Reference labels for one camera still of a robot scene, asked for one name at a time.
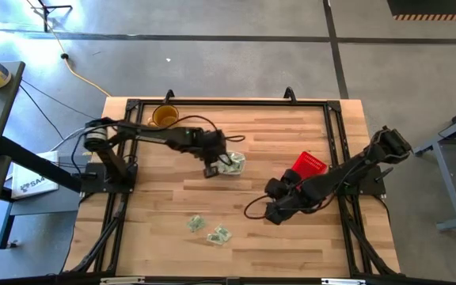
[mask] wooden table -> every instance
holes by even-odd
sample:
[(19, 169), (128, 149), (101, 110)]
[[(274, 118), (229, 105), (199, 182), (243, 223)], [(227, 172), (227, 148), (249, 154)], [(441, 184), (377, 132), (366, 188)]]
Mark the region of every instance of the wooden table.
[[(122, 119), (127, 99), (108, 98), (103, 116)], [(143, 122), (155, 107), (145, 107)], [(342, 100), (341, 107), (349, 150), (351, 155), (357, 154), (370, 140), (361, 101)], [(192, 155), (179, 154), (167, 146), (140, 143), (139, 176), (127, 208), (118, 276), (348, 276), (337, 203), (313, 215), (297, 213), (280, 226), (267, 220), (249, 220), (242, 214), (249, 201), (264, 194), (268, 179), (280, 178), (302, 151), (309, 151), (327, 164), (331, 162), (321, 108), (178, 109), (180, 116), (207, 117), (225, 135), (245, 135), (244, 142), (228, 142), (227, 147), (247, 157), (244, 173), (206, 180), (203, 163)], [(197, 119), (180, 125), (211, 128)], [(96, 194), (80, 206), (65, 270), (78, 264), (98, 238), (106, 199), (106, 195)], [(249, 213), (262, 215), (264, 202), (256, 203)], [(360, 197), (360, 205), (368, 240), (386, 263), (399, 271), (385, 208), (369, 196)], [(192, 234), (186, 222), (196, 214), (207, 220), (207, 226)], [(207, 234), (218, 224), (233, 233), (223, 246), (206, 241)], [(111, 244), (109, 241), (106, 260)], [(359, 247), (354, 244), (354, 248), (361, 268)]]

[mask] yellow cable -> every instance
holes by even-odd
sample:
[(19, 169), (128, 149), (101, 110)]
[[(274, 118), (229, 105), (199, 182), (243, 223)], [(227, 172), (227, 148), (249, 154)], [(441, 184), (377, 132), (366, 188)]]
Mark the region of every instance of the yellow cable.
[[(63, 51), (63, 54), (66, 54), (65, 50), (64, 50), (64, 47), (63, 45), (61, 44), (61, 41), (59, 40), (59, 38), (57, 37), (57, 35), (55, 34), (54, 32), (54, 29), (47, 23), (47, 21), (45, 21), (45, 18), (43, 16), (41, 16), (41, 14), (38, 12), (38, 10), (35, 8), (35, 6), (33, 6), (31, 4), (31, 2), (29, 0), (25, 0), (29, 3), (29, 5), (31, 6), (31, 8), (33, 8), (35, 10), (35, 12), (38, 13), (38, 15), (44, 20), (44, 23), (47, 25), (48, 29), (51, 30), (52, 32), (52, 35), (54, 35), (55, 39), (57, 40), (57, 43), (59, 44), (59, 46), (61, 47), (61, 50)], [(104, 93), (107, 97), (111, 97), (112, 95), (110, 95), (110, 93), (108, 93), (107, 91), (105, 91), (103, 88), (101, 88), (100, 86), (96, 85), (95, 83), (83, 78), (81, 75), (77, 74), (75, 71), (73, 71), (71, 69), (71, 66), (70, 64), (68, 63), (68, 59), (64, 59), (64, 63), (66, 64), (66, 67), (68, 67), (68, 70), (73, 74), (75, 75), (77, 78), (81, 79), (82, 81), (84, 81), (85, 83), (88, 83), (94, 87), (96, 87), (98, 90), (100, 90), (102, 93)]]

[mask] concrete floor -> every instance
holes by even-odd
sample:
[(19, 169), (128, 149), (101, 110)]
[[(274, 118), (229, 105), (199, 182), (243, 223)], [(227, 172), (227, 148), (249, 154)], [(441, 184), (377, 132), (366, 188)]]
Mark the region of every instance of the concrete floor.
[[(67, 2), (73, 10), (51, 14), (59, 31), (328, 36), (321, 0), (47, 3)], [(330, 3), (338, 36), (456, 38), (456, 22), (393, 21), (384, 0)], [(118, 21), (109, 21), (109, 16)], [(0, 61), (26, 62), (26, 81), (91, 116), (101, 114), (105, 96), (68, 72), (57, 43), (26, 37), (26, 32), (42, 29), (27, 2), (0, 0), (0, 29), (20, 31), (0, 32)], [(164, 96), (167, 89), (173, 89), (182, 97), (281, 97), (286, 86), (292, 86), (301, 98), (340, 98), (329, 43), (63, 40), (63, 45), (80, 74), (115, 96)], [(363, 101), (370, 132), (388, 124), (417, 146), (456, 115), (456, 45), (341, 44), (340, 57), (349, 97)], [(27, 90), (64, 135), (88, 120)], [(5, 135), (35, 152), (59, 141), (20, 93)], [(66, 144), (62, 152), (71, 149)], [(436, 222), (454, 217), (435, 160), (428, 155), (408, 159), (386, 178), (386, 186), (403, 273), (456, 281), (456, 230), (439, 233), (435, 229)], [(4, 210), (5, 205), (0, 205), (0, 223)], [(25, 246), (0, 251), (0, 264), (12, 264), (8, 271), (0, 271), (0, 278), (59, 272), (74, 216), (17, 218), (10, 239)], [(47, 233), (47, 239), (36, 240), (39, 232)]]

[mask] wooden tabletop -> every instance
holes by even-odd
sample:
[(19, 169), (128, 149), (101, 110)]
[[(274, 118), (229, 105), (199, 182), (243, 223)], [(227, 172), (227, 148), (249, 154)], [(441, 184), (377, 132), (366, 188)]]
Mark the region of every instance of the wooden tabletop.
[[(127, 99), (107, 98), (103, 116), (123, 119)], [(362, 104), (358, 100), (342, 100), (341, 106), (349, 150), (351, 155), (357, 154), (369, 143)], [(155, 107), (145, 107), (143, 122)], [(140, 143), (139, 175), (127, 208), (118, 276), (348, 276), (335, 201), (313, 215), (297, 213), (280, 226), (267, 220), (249, 220), (242, 214), (248, 202), (264, 194), (267, 181), (272, 177), (279, 179), (302, 151), (330, 164), (321, 108), (177, 108), (180, 116), (207, 117), (225, 135), (245, 135), (244, 142), (228, 142), (227, 147), (245, 154), (245, 170), (239, 177), (221, 175), (207, 180), (203, 178), (203, 163), (192, 155), (179, 154), (163, 145)], [(180, 125), (211, 128), (198, 119)], [(106, 195), (96, 194), (80, 206), (65, 270), (78, 264), (98, 238), (106, 199)], [(368, 240), (398, 272), (385, 208), (368, 196), (360, 198), (360, 205)], [(264, 207), (262, 200), (249, 214), (262, 215)], [(186, 222), (197, 214), (206, 219), (207, 226), (193, 234)], [(233, 234), (225, 245), (206, 240), (219, 224)], [(108, 244), (105, 259), (111, 252), (112, 240)], [(354, 244), (354, 248), (361, 268), (359, 247)]]

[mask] yellow cup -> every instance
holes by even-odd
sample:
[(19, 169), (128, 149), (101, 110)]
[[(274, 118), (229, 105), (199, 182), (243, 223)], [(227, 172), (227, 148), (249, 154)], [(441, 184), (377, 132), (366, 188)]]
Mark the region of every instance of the yellow cup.
[(166, 104), (157, 107), (149, 118), (147, 124), (156, 127), (166, 127), (179, 119), (179, 110), (172, 105)]

